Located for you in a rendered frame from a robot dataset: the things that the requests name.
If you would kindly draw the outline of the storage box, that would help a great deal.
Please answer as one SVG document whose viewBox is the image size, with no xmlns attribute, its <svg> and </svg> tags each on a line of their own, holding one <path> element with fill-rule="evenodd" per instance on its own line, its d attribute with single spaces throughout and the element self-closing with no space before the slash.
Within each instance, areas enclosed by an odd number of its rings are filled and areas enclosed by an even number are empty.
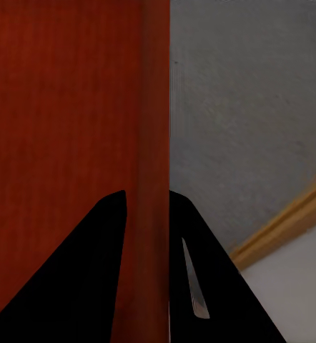
<svg viewBox="0 0 316 343">
<path fill-rule="evenodd" d="M 125 190 L 110 343 L 169 343 L 170 0 L 0 0 L 0 313 Z"/>
</svg>

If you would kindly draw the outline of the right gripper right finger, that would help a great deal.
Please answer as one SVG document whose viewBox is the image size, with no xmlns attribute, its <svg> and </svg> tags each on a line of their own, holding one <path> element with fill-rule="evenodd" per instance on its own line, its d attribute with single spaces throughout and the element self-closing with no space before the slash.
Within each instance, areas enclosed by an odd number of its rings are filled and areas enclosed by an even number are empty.
<svg viewBox="0 0 316 343">
<path fill-rule="evenodd" d="M 209 319 L 193 312 L 184 238 Z M 287 343 L 240 271 L 185 196 L 169 192 L 171 343 Z"/>
</svg>

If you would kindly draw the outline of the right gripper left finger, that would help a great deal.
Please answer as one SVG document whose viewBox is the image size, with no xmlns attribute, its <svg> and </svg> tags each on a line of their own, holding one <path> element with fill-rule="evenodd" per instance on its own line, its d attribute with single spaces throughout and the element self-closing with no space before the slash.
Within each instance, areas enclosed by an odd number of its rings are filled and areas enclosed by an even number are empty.
<svg viewBox="0 0 316 343">
<path fill-rule="evenodd" d="M 110 343 L 127 196 L 102 197 L 0 313 L 0 343 Z"/>
</svg>

